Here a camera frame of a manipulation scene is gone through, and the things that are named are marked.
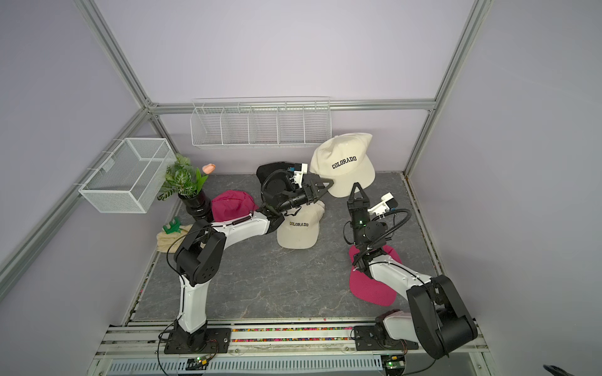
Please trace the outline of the cream cap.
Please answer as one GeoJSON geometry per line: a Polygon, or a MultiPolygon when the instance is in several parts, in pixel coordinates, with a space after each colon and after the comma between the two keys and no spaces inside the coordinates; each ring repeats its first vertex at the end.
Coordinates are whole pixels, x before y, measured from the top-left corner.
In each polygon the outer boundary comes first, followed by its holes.
{"type": "Polygon", "coordinates": [[[320,233],[320,221],[325,214],[322,201],[285,213],[285,220],[277,229],[277,242],[282,248],[303,250],[315,246],[320,233]]]}
{"type": "Polygon", "coordinates": [[[376,171],[367,152],[372,134],[347,133],[325,141],[315,149],[309,171],[333,181],[329,194],[341,198],[348,196],[355,183],[362,188],[370,186],[376,171]]]}

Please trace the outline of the black cap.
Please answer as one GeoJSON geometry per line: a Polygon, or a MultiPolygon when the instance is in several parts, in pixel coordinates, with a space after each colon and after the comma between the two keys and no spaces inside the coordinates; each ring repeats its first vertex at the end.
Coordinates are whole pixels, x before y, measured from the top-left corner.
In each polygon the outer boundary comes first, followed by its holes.
{"type": "Polygon", "coordinates": [[[286,172],[300,171],[302,165],[300,163],[292,163],[286,161],[271,162],[262,164],[256,170],[256,177],[260,183],[264,183],[270,174],[276,171],[285,170],[286,172]]]}

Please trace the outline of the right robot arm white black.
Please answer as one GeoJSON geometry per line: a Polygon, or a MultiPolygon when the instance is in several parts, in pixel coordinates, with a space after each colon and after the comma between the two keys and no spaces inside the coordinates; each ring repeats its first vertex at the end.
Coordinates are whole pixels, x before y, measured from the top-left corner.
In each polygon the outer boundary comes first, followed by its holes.
{"type": "Polygon", "coordinates": [[[431,277],[396,261],[385,251],[387,241],[412,218],[398,208],[392,194],[372,206],[360,183],[347,199],[353,234],[355,271],[386,285],[409,304],[409,313],[386,313],[379,319],[384,336],[393,341],[417,342],[438,360],[478,337],[477,325],[452,280],[444,274],[431,277]]]}

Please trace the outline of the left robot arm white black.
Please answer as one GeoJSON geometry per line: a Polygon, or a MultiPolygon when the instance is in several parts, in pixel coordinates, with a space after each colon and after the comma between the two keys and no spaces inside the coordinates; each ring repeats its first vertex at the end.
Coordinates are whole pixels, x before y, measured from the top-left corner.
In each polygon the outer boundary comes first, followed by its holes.
{"type": "Polygon", "coordinates": [[[216,276],[224,250],[249,238],[273,233],[287,211],[314,204],[334,180],[307,171],[306,164],[273,162],[258,167],[262,205],[226,222],[197,220],[173,257],[180,278],[180,310],[168,330],[166,354],[225,353],[230,332],[211,335],[206,302],[210,281],[216,276]]]}

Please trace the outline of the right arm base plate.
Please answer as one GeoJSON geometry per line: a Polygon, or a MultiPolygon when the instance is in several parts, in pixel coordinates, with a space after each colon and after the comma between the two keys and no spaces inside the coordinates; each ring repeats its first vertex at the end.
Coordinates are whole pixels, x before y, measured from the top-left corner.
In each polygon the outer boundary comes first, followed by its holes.
{"type": "Polygon", "coordinates": [[[351,329],[351,339],[357,351],[402,351],[417,350],[419,344],[403,339],[393,339],[379,324],[358,325],[351,329]]]}

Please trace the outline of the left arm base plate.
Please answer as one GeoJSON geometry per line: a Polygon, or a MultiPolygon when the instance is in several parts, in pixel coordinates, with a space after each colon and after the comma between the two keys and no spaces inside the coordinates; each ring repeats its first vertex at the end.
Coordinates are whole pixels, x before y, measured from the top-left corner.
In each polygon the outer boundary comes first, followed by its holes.
{"type": "Polygon", "coordinates": [[[226,353],[230,346],[230,328],[200,328],[194,333],[178,327],[168,331],[164,354],[226,353]]]}

